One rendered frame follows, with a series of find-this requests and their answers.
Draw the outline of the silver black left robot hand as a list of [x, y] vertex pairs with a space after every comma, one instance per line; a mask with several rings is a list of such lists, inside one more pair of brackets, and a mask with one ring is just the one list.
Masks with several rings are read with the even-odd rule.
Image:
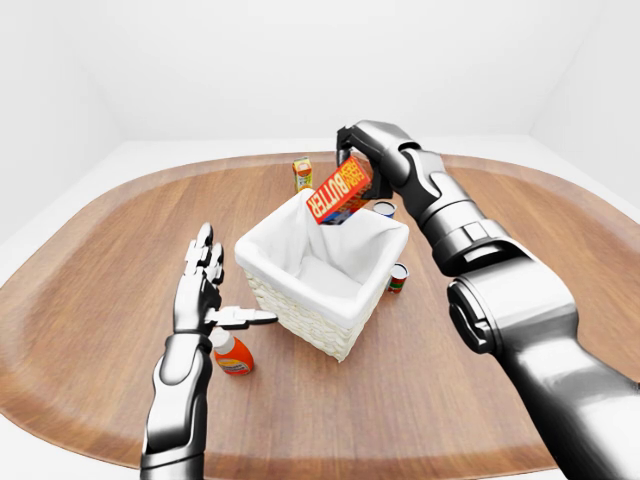
[[239, 330], [277, 322], [277, 315], [270, 311], [221, 306], [224, 250], [220, 243], [213, 243], [213, 237], [211, 224], [205, 222], [189, 244], [174, 300], [174, 332], [209, 336], [214, 327]]

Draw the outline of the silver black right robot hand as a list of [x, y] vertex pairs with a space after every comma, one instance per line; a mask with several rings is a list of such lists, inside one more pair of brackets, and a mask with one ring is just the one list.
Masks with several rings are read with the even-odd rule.
[[363, 153], [373, 169], [372, 185], [364, 198], [391, 199], [393, 188], [404, 185], [410, 173], [403, 151], [420, 149], [420, 145], [394, 124], [361, 120], [338, 130], [337, 166], [349, 158], [352, 148]]

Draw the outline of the red butter box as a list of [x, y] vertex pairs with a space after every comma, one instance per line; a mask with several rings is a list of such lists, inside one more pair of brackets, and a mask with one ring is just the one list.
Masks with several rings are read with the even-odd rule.
[[366, 160], [351, 155], [309, 197], [307, 206], [319, 225], [340, 225], [368, 200], [373, 171]]

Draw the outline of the white lined wicker basket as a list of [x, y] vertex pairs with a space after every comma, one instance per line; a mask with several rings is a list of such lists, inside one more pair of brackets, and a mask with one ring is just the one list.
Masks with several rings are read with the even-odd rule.
[[340, 225], [316, 223], [306, 189], [235, 245], [260, 307], [343, 361], [377, 306], [409, 236], [407, 225], [367, 209]]

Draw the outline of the orange bottle with white cap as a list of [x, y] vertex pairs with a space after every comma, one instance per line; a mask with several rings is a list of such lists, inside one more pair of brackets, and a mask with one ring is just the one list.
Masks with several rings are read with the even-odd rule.
[[254, 368], [254, 359], [244, 343], [229, 331], [216, 327], [210, 340], [216, 363], [228, 375], [246, 375]]

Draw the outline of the yellow orange juice carton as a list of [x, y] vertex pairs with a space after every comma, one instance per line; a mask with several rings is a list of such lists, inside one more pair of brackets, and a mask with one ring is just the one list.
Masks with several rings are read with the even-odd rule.
[[312, 188], [312, 163], [308, 156], [298, 158], [292, 162], [294, 184], [297, 192]]

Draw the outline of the tin with red green label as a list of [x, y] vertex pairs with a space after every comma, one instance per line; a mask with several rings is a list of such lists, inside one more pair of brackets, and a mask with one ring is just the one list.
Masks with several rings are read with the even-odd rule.
[[404, 284], [409, 277], [408, 268], [402, 263], [395, 263], [390, 271], [390, 278], [387, 291], [398, 294], [402, 291]]

